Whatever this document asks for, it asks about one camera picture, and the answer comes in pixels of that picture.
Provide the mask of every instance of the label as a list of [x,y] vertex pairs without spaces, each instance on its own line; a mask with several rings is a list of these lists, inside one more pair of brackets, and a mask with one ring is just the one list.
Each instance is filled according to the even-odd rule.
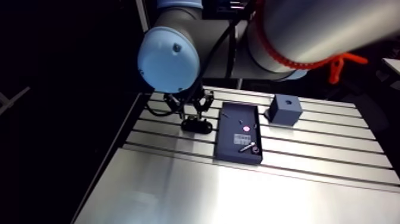
[[248,145],[251,142],[251,136],[250,135],[240,135],[240,134],[234,134],[233,136],[233,143],[236,145]]

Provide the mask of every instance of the black tray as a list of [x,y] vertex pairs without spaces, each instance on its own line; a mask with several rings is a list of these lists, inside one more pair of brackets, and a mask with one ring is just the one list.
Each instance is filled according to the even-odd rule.
[[[260,164],[263,160],[263,151],[257,106],[224,102],[220,113],[217,146],[214,150],[215,159]],[[239,150],[250,142],[255,143],[259,152],[255,154],[249,148],[240,153]]]

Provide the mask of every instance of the light blue joint cap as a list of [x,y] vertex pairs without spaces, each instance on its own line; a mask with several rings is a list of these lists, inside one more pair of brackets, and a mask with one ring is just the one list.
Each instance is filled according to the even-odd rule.
[[199,55],[180,32],[158,26],[147,32],[137,57],[139,73],[156,91],[176,93],[192,86]]
[[158,0],[157,8],[165,8],[165,7],[175,7],[175,6],[183,6],[183,7],[194,7],[203,9],[203,4],[201,0]]

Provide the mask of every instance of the dark background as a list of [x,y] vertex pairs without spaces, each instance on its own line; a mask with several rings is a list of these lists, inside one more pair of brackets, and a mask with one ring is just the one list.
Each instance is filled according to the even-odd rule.
[[[147,1],[151,23],[157,11]],[[25,96],[0,116],[0,223],[69,223],[138,92],[143,38],[134,1],[61,0],[0,3],[0,92]],[[205,1],[205,17],[218,14]],[[327,67],[296,81],[246,80],[243,89],[356,103],[389,159],[399,169],[399,94],[377,70],[396,47],[391,40],[357,50],[370,64],[347,63],[337,86]],[[235,80],[204,80],[236,87]],[[140,113],[141,99],[134,113]]]

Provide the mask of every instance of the metal worktable surface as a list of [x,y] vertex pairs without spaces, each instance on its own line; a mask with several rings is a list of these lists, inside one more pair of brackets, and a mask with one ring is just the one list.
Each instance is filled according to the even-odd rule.
[[[184,133],[177,114],[143,110],[75,223],[400,223],[400,180],[353,104],[300,98],[288,128],[261,115],[272,94],[205,88],[213,132]],[[168,111],[162,97],[149,105]],[[223,101],[258,105],[259,166],[213,160]]]

